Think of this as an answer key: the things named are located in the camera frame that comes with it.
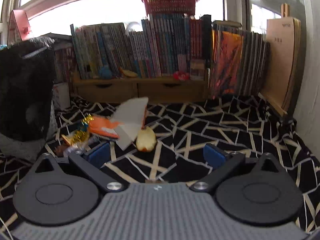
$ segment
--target black and white patterned carpet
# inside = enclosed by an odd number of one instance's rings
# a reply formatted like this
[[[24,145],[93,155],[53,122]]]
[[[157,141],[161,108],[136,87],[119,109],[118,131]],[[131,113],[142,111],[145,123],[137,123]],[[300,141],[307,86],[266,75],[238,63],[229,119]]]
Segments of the black and white patterned carpet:
[[[114,104],[88,103],[81,98],[73,98],[71,105],[68,111],[57,113],[58,132],[41,153],[54,154],[62,143],[61,134],[75,130],[87,113],[110,116],[116,110]],[[111,143],[111,161],[103,165],[103,172],[123,183],[162,180],[191,185],[212,170],[203,158],[206,143],[247,157],[259,158],[268,152],[303,193],[304,208],[296,224],[306,232],[320,225],[320,163],[295,133],[296,123],[279,122],[260,98],[223,96],[192,104],[148,105],[146,125],[158,139],[153,152],[138,152],[134,144],[122,151]],[[30,166],[0,155],[0,216],[9,228],[20,223],[12,194]]]

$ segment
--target black bag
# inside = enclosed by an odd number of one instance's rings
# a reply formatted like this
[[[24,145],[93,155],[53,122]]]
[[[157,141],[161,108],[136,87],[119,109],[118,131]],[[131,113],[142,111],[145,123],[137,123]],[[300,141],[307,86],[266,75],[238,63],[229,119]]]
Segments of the black bag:
[[[54,40],[32,38],[0,51],[0,133],[21,142],[46,138],[54,80]]]

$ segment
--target round black disc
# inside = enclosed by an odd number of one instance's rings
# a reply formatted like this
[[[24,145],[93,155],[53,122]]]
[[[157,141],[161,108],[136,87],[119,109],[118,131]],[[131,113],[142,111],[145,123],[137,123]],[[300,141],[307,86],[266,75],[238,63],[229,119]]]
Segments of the round black disc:
[[[269,171],[226,180],[218,187],[216,200],[231,217],[261,226],[294,219],[303,203],[301,193],[290,178]]]
[[[86,216],[99,199],[97,187],[87,179],[62,172],[46,172],[21,184],[13,196],[19,215],[42,226],[60,226]]]

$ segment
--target red basket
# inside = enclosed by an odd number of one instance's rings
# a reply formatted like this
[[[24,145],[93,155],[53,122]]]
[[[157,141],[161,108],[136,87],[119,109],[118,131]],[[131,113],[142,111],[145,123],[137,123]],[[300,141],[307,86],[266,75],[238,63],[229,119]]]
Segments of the red basket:
[[[146,14],[155,13],[185,13],[195,15],[197,0],[141,0],[146,8]]]

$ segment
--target gold tinsel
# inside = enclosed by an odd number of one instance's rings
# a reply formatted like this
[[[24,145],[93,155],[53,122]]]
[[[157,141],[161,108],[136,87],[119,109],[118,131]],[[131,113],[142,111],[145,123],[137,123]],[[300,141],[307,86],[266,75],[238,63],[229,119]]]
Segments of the gold tinsel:
[[[85,141],[89,136],[89,132],[87,131],[88,125],[90,121],[93,120],[93,116],[91,114],[88,114],[87,117],[82,119],[81,126],[79,130],[76,131],[74,137],[71,140],[71,144],[74,144],[76,142],[83,142]]]

